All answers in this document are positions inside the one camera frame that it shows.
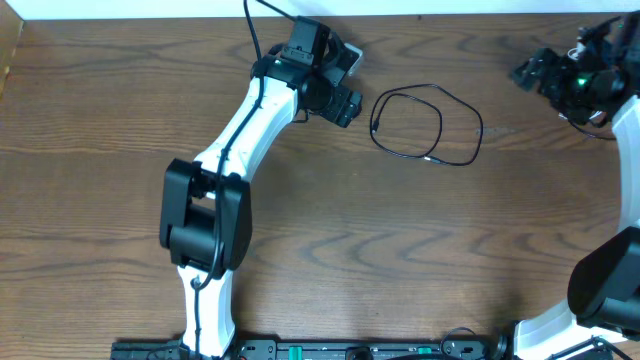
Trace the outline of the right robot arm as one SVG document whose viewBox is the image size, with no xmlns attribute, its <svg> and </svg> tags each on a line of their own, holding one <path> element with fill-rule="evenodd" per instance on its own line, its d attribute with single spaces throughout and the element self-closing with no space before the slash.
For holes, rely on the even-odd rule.
<svg viewBox="0 0 640 360">
<path fill-rule="evenodd" d="M 510 77 L 577 130 L 609 128 L 619 210 L 614 234 L 578 261 L 564 298 L 512 326 L 504 356 L 623 359 L 621 344 L 639 340 L 639 14 L 580 29 L 564 54 L 540 48 Z"/>
</svg>

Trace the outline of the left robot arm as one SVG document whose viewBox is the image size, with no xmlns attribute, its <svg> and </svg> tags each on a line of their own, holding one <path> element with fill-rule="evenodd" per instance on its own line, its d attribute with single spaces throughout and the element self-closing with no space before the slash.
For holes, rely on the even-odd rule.
<svg viewBox="0 0 640 360">
<path fill-rule="evenodd" d="M 363 59 L 328 26 L 298 16 L 289 40 L 258 53 L 248 92 L 219 137 L 164 175 L 159 242 L 183 283 L 183 359 L 221 359 L 235 337 L 232 280 L 252 237 L 250 183 L 279 133 L 298 114 L 341 128 L 362 109 L 344 85 Z"/>
</svg>

